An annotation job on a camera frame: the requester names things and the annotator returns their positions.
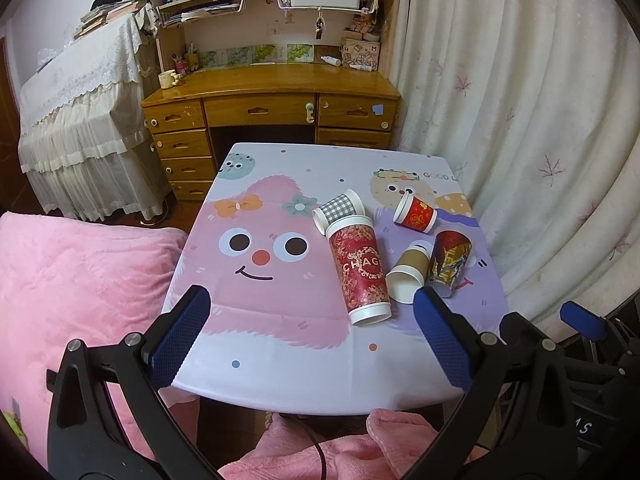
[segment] desk top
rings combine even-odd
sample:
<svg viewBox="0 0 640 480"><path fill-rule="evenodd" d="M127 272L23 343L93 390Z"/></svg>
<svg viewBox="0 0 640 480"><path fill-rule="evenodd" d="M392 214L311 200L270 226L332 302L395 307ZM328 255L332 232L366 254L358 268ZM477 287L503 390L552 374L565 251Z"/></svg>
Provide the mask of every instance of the desk top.
<svg viewBox="0 0 640 480"><path fill-rule="evenodd" d="M359 415L460 396L409 304L391 319L351 326L329 243L311 210L355 190L374 220L384 269L414 240L464 233L474 258L445 303L478 331L498 332L508 307L469 204L444 159L415 153L236 144L180 256L164 312L193 285L211 295L209 320L174 386L259 410ZM432 234L395 225L410 189L438 208ZM297 250L291 251L295 240Z"/></svg>
<svg viewBox="0 0 640 480"><path fill-rule="evenodd" d="M398 100L400 93L378 72L296 63L251 65L204 70L185 78L180 86L158 90L142 107L185 99L246 93L313 92L348 94Z"/></svg>

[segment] orange bow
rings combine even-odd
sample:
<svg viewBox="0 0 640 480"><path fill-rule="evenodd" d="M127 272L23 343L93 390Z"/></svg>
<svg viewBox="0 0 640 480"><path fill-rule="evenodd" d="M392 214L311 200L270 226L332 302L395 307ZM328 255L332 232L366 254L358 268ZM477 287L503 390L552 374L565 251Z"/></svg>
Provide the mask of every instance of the orange bow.
<svg viewBox="0 0 640 480"><path fill-rule="evenodd" d="M244 209L246 211L255 211L262 207L262 200L257 195L247 195L240 199L240 202L234 202L233 200L218 200L214 204L218 210L218 214L222 218L228 218L233 216L237 211Z"/></svg>

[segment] black cable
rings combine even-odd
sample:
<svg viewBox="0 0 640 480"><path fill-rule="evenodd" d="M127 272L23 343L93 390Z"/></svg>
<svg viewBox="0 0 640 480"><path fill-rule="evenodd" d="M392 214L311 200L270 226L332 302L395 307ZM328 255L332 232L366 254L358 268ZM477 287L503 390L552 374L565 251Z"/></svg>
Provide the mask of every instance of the black cable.
<svg viewBox="0 0 640 480"><path fill-rule="evenodd" d="M311 439L311 442L314 444L314 446L316 446L318 455L320 455L320 480L326 480L326 458L324 456L324 452L322 451L322 448L320 447L320 444L318 444L318 441L314 437L314 434L311 433L311 430L307 427L307 425L304 422L302 422L298 418L297 415L289 415L288 413L281 413L280 416L282 418L288 418L289 420L295 420L302 427L302 429L305 430L305 433Z"/></svg>

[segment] blue gripper pad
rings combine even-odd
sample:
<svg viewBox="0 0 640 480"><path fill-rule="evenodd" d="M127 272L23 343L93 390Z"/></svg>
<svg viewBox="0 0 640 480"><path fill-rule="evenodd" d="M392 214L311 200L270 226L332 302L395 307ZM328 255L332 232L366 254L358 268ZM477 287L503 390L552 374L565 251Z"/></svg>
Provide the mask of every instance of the blue gripper pad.
<svg viewBox="0 0 640 480"><path fill-rule="evenodd" d="M172 323L148 357L148 377L156 390L174 382L182 362L209 318L210 310L211 298L207 289L191 285L174 309L156 320L158 322L167 316Z"/></svg>
<svg viewBox="0 0 640 480"><path fill-rule="evenodd" d="M441 312L443 308L446 311L449 309L442 300L439 301L440 307L438 307L437 296L432 299L430 294L436 293L431 289L427 292L426 288L421 288L415 293L415 320L449 382L467 393L473 383L472 359L446 321L446 312Z"/></svg>
<svg viewBox="0 0 640 480"><path fill-rule="evenodd" d="M590 341L603 341L607 337L605 320L575 301L567 301L560 307L560 319Z"/></svg>

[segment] desk drawer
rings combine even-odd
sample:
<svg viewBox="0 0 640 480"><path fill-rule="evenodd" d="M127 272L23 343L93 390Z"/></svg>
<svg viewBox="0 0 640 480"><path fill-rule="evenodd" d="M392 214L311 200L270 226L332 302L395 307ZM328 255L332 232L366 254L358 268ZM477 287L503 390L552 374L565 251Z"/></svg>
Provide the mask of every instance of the desk drawer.
<svg viewBox="0 0 640 480"><path fill-rule="evenodd" d="M144 108L146 127L152 134L204 128L204 116L199 99L178 101Z"/></svg>
<svg viewBox="0 0 640 480"><path fill-rule="evenodd" d="M396 105L397 102L390 99L321 94L318 124L390 132L396 118Z"/></svg>
<svg viewBox="0 0 640 480"><path fill-rule="evenodd" d="M178 200L199 200L202 202L209 188L213 184L210 180L175 180L171 183L175 197Z"/></svg>
<svg viewBox="0 0 640 480"><path fill-rule="evenodd" d="M160 158L211 155L206 130L188 130L153 137Z"/></svg>
<svg viewBox="0 0 640 480"><path fill-rule="evenodd" d="M245 96L204 99L207 124L237 126L238 124L313 124L315 109L307 121L306 105L315 108L314 94L250 94Z"/></svg>
<svg viewBox="0 0 640 480"><path fill-rule="evenodd" d="M216 176L212 156L165 158L162 165L169 180L213 180Z"/></svg>
<svg viewBox="0 0 640 480"><path fill-rule="evenodd" d="M391 142L391 134L372 132L371 130L334 130L318 128L318 144L331 146L355 146L356 148L375 148L386 150Z"/></svg>

